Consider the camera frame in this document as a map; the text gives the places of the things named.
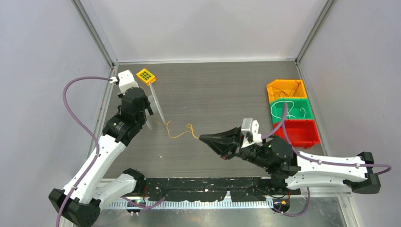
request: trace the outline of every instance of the yellow cable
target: yellow cable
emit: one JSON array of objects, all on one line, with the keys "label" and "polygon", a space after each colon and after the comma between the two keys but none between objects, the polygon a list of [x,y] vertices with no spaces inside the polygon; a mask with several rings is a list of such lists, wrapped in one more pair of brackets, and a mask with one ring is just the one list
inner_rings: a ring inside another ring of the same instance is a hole
[{"label": "yellow cable", "polygon": [[185,131],[185,132],[179,134],[178,136],[171,136],[171,135],[170,135],[170,130],[168,129],[168,124],[169,124],[171,121],[168,121],[167,124],[161,124],[161,123],[159,123],[158,121],[156,121],[155,118],[153,118],[153,120],[155,120],[156,124],[158,124],[158,125],[165,125],[166,128],[167,128],[168,137],[170,137],[170,138],[172,138],[172,139],[176,139],[176,138],[178,138],[178,137],[180,137],[180,136],[186,134],[187,132],[190,132],[190,133],[192,134],[192,136],[193,136],[195,139],[199,139],[199,137],[195,136],[195,132],[194,132],[194,130],[193,130],[193,126],[192,126],[191,123],[188,123],[188,124],[186,124],[186,126],[185,126],[185,127],[189,128],[189,129],[191,129],[191,131],[188,131],[188,130],[187,130],[187,131]]}]

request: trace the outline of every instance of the red bin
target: red bin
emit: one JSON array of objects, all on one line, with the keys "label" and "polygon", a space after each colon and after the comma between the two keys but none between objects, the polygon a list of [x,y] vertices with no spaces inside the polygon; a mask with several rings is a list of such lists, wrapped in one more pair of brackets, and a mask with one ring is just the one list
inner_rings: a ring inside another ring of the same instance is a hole
[{"label": "red bin", "polygon": [[[292,146],[311,148],[313,145],[320,143],[314,120],[285,120],[284,124]],[[282,128],[277,130],[276,136],[286,139]]]}]

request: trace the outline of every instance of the white wall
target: white wall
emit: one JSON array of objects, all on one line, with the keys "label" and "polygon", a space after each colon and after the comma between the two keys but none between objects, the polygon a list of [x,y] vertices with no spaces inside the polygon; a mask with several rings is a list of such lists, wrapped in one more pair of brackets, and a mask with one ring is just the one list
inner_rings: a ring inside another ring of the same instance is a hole
[{"label": "white wall", "polygon": [[[62,90],[109,67],[70,0],[0,3],[0,226],[54,226],[48,200],[86,159],[90,137],[72,120]],[[77,116],[94,128],[105,82],[71,87]]]},{"label": "white wall", "polygon": [[354,194],[361,226],[399,226],[401,1],[337,1],[301,62],[329,155],[374,154],[393,170]]},{"label": "white wall", "polygon": [[326,0],[90,0],[119,62],[295,59]]}]

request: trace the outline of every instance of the plastic storage bin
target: plastic storage bin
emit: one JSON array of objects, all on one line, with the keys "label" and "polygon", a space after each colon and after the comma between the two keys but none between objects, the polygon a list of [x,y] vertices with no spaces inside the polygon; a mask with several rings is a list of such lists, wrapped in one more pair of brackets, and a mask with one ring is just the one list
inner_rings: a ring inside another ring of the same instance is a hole
[{"label": "plastic storage bin", "polygon": [[[314,120],[285,120],[284,124],[292,146],[310,148],[320,143]],[[276,132],[276,136],[286,139],[282,128]]]},{"label": "plastic storage bin", "polygon": [[300,79],[277,79],[266,86],[269,103],[281,98],[308,98]]},{"label": "plastic storage bin", "polygon": [[270,103],[270,113],[273,124],[281,120],[284,103],[288,104],[288,120],[312,120],[313,113],[308,99],[303,98],[281,98]]}]

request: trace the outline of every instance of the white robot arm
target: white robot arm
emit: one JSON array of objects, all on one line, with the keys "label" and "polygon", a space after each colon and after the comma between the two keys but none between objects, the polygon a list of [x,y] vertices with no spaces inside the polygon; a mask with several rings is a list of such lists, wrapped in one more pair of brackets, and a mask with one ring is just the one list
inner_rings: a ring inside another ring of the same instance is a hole
[{"label": "white robot arm", "polygon": [[[362,152],[356,157],[327,157],[293,152],[292,146],[280,137],[262,140],[258,133],[259,123],[252,118],[245,118],[240,128],[226,132],[201,135],[199,140],[206,143],[222,159],[240,157],[260,166],[271,174],[270,187],[277,194],[303,187],[350,187],[353,192],[361,194],[378,193],[380,181],[371,167],[373,156]],[[318,162],[305,159],[309,157]],[[341,165],[325,165],[331,162]]]},{"label": "white robot arm", "polygon": [[[146,186],[144,175],[136,170],[127,169],[114,181],[96,188],[111,163],[142,129],[146,123],[146,114],[153,114],[148,97],[139,88],[129,70],[119,73],[118,77],[112,78],[111,82],[118,84],[122,104],[119,106],[118,113],[106,123],[103,129],[103,135],[98,140],[99,153],[96,154],[94,150],[70,182],[62,190],[53,189],[49,195],[54,208],[59,211],[68,192],[71,188],[75,188],[68,198],[62,215],[80,227],[92,226],[100,211],[109,203],[128,193],[140,193]],[[97,156],[96,162],[79,185],[74,187],[77,179],[83,175],[95,156]]]}]

